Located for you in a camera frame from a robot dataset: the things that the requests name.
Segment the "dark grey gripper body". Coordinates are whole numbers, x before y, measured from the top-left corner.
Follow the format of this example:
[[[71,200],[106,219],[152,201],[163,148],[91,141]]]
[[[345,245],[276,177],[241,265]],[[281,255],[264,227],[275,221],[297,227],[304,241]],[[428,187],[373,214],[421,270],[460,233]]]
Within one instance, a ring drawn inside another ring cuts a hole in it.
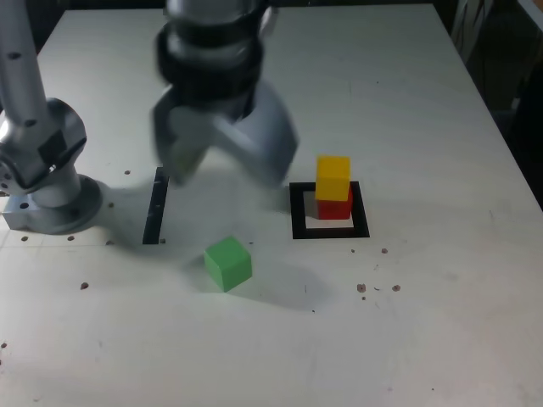
[[[172,85],[176,120],[207,120],[216,115],[241,120],[250,113],[256,85],[227,90],[224,86]]]

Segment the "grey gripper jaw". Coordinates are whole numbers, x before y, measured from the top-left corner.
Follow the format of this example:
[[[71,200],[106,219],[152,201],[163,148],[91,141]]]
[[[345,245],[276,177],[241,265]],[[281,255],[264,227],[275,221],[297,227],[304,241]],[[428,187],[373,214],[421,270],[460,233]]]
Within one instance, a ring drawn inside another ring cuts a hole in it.
[[[152,109],[154,145],[166,174],[186,184],[213,143],[211,116],[189,105],[174,87],[168,87]]]
[[[258,182],[280,186],[294,160],[299,138],[283,100],[265,81],[258,83],[253,109],[238,121],[212,120],[215,145],[231,154]]]

